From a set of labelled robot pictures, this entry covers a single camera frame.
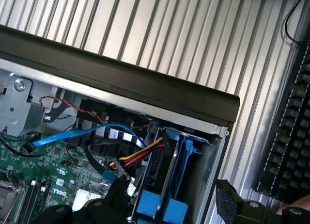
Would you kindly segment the person's hand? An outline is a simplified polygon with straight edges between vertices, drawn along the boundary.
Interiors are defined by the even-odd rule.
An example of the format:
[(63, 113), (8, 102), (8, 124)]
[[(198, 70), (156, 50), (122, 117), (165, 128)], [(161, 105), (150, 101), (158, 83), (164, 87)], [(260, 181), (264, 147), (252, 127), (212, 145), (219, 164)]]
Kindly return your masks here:
[(300, 198), (300, 199), (296, 200), (295, 202), (293, 202), (292, 204), (284, 205), (284, 206), (280, 207), (277, 211), (277, 214), (281, 215), (282, 210), (287, 208), (287, 207), (298, 207), (298, 208), (303, 208), (305, 210), (310, 211), (310, 195), (307, 195), (303, 198)]

